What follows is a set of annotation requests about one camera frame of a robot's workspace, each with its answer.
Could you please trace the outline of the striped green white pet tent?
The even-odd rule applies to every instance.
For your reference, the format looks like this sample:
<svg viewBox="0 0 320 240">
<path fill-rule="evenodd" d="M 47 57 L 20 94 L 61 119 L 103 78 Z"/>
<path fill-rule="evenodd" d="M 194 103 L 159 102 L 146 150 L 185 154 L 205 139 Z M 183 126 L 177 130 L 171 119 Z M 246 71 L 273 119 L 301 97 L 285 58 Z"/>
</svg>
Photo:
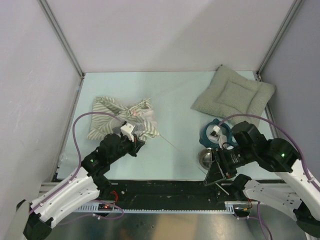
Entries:
<svg viewBox="0 0 320 240">
<path fill-rule="evenodd" d="M 124 123 L 134 126 L 133 134 L 139 140 L 160 136 L 149 98 L 129 104 L 108 96 L 97 96 L 93 100 L 92 111 L 94 114 L 87 135 L 89 140 L 102 140 L 107 134 L 119 134 Z"/>
</svg>

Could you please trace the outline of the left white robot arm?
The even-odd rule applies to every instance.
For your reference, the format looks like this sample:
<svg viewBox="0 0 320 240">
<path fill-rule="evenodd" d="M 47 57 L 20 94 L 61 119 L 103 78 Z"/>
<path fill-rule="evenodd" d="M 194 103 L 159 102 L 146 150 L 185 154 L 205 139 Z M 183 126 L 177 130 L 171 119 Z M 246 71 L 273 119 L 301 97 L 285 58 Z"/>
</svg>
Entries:
<svg viewBox="0 0 320 240">
<path fill-rule="evenodd" d="M 66 216 L 82 205 L 107 199 L 111 183 L 105 173 L 125 155 L 136 157 L 145 141 L 111 133 L 87 155 L 66 179 L 30 203 L 30 214 L 23 230 L 28 240 L 44 240 Z"/>
</svg>

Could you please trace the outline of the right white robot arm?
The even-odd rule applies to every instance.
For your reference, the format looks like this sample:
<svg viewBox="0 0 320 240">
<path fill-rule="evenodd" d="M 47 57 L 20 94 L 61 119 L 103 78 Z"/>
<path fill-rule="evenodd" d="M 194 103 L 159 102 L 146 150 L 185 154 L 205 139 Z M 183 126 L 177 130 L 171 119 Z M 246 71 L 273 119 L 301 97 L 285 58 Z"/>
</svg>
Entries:
<svg viewBox="0 0 320 240">
<path fill-rule="evenodd" d="M 297 148 L 282 138 L 267 140 L 257 127 L 247 121 L 236 124 L 232 134 L 237 145 L 212 150 L 212 162 L 204 185 L 218 184 L 233 178 L 232 197 L 257 200 L 286 214 L 306 234 L 320 237 L 320 183 L 312 176 Z M 284 181 L 293 194 L 268 187 L 251 177 L 239 174 L 238 168 L 256 162 L 262 169 Z"/>
</svg>

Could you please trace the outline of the stainless steel bowl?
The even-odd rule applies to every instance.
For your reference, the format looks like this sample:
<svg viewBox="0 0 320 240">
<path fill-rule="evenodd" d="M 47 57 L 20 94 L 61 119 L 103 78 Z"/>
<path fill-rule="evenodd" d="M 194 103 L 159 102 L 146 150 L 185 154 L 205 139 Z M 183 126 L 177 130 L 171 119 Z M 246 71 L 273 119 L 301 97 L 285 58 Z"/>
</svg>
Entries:
<svg viewBox="0 0 320 240">
<path fill-rule="evenodd" d="M 213 162 L 213 149 L 211 147 L 202 149 L 198 153 L 198 162 L 204 170 L 208 171 Z"/>
</svg>

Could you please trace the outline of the teal double bowl stand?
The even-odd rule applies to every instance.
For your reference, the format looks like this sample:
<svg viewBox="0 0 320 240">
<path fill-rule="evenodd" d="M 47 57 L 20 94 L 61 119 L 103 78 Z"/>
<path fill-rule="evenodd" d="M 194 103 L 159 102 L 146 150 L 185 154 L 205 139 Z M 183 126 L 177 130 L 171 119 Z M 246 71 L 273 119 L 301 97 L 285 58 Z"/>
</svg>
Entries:
<svg viewBox="0 0 320 240">
<path fill-rule="evenodd" d="M 199 143 L 205 148 L 212 149 L 222 147 L 223 144 L 224 146 L 237 146 L 229 125 L 222 123 L 218 126 L 219 123 L 220 120 L 215 118 L 205 125 L 200 131 Z"/>
</svg>

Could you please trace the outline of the green checked cushion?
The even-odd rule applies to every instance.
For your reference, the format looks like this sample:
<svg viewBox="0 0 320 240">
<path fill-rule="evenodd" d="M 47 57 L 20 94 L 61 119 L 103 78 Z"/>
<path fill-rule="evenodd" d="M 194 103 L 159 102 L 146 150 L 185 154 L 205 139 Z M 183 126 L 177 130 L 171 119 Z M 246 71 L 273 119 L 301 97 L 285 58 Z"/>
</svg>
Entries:
<svg viewBox="0 0 320 240">
<path fill-rule="evenodd" d="M 247 121 L 258 127 L 260 120 L 250 115 L 261 116 L 275 91 L 276 87 L 272 84 L 249 80 L 221 65 L 191 108 L 219 118 L 243 114 L 245 116 L 230 118 L 230 123 L 236 125 Z"/>
</svg>

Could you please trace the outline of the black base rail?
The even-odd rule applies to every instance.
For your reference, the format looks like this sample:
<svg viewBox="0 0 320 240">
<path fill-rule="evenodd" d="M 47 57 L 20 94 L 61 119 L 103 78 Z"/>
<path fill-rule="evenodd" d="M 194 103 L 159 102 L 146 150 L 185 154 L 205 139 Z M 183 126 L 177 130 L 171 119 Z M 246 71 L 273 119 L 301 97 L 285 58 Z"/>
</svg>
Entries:
<svg viewBox="0 0 320 240">
<path fill-rule="evenodd" d="M 219 187 L 185 180 L 111 180 L 97 199 L 130 210 L 221 210 L 225 202 L 252 206 L 230 183 Z"/>
</svg>

